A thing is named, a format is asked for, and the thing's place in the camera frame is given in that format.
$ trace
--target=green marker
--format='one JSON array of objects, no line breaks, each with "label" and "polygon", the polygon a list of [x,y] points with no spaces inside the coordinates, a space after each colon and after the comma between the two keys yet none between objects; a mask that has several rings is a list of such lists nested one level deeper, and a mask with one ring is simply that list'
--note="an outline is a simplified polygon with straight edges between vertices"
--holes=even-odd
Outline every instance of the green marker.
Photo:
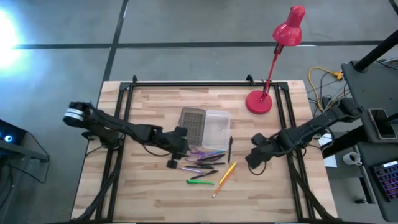
[{"label": "green marker", "polygon": [[203,180],[187,180],[188,184],[211,184],[214,185],[214,182],[203,181]]}]

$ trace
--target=lamp shade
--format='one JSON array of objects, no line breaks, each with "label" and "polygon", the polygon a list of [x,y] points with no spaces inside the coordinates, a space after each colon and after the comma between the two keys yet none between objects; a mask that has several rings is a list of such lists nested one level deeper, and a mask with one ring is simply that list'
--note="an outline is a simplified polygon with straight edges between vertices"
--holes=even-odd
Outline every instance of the lamp shade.
[{"label": "lamp shade", "polygon": [[286,22],[276,27],[272,37],[278,44],[296,46],[301,43],[300,24],[305,15],[303,6],[294,6],[290,9]]}]

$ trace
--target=white mug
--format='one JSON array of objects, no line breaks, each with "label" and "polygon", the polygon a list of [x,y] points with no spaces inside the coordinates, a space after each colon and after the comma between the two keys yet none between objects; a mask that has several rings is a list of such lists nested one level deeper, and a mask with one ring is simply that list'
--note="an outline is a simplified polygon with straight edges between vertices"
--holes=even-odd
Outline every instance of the white mug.
[{"label": "white mug", "polygon": [[356,152],[350,152],[350,153],[345,154],[343,156],[343,161],[347,165],[357,165],[357,166],[362,165],[361,156]]}]

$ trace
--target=purple pen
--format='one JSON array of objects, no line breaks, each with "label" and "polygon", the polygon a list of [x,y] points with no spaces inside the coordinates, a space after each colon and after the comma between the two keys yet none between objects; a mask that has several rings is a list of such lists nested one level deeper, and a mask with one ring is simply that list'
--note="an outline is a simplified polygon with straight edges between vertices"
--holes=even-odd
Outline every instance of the purple pen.
[{"label": "purple pen", "polygon": [[197,172],[199,174],[204,174],[204,172],[200,171],[200,170],[194,170],[194,169],[189,169],[189,168],[185,168],[185,167],[181,167],[181,169],[187,170],[187,171],[192,171],[192,172]]}]

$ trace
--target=yellow pencil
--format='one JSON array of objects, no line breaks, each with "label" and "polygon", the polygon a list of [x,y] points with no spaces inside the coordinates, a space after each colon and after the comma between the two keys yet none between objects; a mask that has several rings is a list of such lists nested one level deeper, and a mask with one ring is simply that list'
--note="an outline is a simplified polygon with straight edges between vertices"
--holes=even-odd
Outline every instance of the yellow pencil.
[{"label": "yellow pencil", "polygon": [[228,169],[224,177],[220,180],[219,184],[222,184],[225,178],[228,176],[228,174],[235,168],[236,166],[236,161],[231,165],[231,167]]}]

